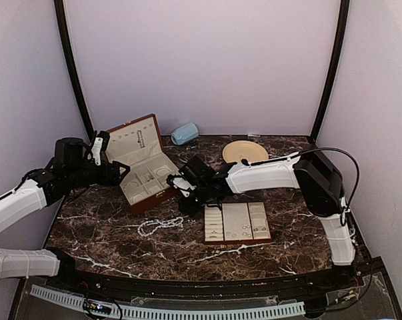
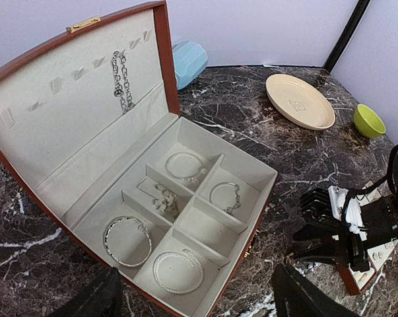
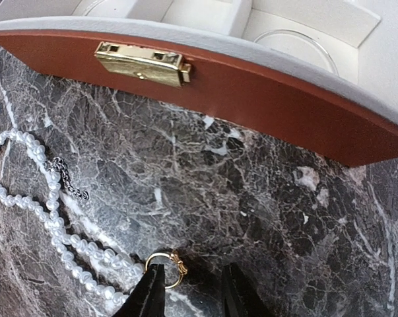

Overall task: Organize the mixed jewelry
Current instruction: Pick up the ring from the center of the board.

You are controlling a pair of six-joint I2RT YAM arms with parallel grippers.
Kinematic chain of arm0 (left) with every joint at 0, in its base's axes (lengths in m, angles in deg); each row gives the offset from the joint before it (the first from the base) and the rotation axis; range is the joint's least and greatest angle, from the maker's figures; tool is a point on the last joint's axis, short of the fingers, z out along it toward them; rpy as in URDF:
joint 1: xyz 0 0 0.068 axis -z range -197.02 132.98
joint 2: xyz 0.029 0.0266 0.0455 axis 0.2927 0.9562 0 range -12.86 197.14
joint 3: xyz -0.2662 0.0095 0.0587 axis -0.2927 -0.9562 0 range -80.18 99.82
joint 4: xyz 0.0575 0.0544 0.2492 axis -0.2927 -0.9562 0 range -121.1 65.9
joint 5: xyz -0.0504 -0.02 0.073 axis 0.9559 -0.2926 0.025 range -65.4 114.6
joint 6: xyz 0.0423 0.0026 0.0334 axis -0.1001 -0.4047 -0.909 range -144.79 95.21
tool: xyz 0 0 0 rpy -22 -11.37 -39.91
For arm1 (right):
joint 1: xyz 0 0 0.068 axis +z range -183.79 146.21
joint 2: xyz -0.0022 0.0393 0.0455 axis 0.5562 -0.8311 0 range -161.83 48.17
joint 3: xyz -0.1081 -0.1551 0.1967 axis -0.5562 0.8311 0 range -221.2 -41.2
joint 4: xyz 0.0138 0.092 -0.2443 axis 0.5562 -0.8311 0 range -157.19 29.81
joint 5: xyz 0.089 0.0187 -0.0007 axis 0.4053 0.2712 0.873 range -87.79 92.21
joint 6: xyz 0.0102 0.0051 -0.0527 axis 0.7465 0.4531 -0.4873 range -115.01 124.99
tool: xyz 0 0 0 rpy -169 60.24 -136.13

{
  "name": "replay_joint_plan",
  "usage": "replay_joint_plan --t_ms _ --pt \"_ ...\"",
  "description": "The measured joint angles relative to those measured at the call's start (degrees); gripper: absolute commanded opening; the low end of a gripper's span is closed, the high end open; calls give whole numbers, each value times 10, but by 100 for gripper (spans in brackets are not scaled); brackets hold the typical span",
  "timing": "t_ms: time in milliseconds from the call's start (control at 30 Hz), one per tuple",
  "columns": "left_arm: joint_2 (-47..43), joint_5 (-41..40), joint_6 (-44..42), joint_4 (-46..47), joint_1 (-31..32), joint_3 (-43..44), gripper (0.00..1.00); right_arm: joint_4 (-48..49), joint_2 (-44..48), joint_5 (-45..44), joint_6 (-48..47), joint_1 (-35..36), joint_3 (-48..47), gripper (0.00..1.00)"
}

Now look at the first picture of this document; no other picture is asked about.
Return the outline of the red earring tray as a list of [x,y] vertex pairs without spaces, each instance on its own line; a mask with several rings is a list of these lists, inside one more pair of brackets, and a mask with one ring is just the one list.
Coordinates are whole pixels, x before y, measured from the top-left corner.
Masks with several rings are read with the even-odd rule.
[[204,207],[206,245],[263,244],[272,242],[262,202],[222,203]]

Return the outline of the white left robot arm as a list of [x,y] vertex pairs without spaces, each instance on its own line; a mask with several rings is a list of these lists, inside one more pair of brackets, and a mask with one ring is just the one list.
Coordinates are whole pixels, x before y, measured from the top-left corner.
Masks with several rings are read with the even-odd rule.
[[[0,239],[76,189],[118,186],[131,168],[104,158],[108,143],[105,131],[90,143],[76,137],[57,140],[55,154],[45,167],[28,171],[16,187],[0,196]],[[73,258],[60,249],[11,243],[0,248],[0,280],[55,277],[66,290],[74,291],[81,286],[81,275],[74,268]]]

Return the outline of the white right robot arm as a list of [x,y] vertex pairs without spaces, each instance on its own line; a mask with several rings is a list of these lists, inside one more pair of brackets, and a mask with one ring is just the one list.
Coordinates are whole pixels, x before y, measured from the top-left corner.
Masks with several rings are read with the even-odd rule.
[[328,284],[342,289],[353,278],[351,264],[356,249],[348,218],[352,196],[346,196],[343,176],[325,155],[336,152],[350,157],[338,148],[312,147],[265,161],[226,163],[219,170],[193,156],[176,175],[166,178],[167,184],[180,191],[181,212],[195,215],[202,207],[216,207],[227,196],[247,191],[294,188],[300,189],[310,213],[318,217],[331,248],[335,269],[328,273]]

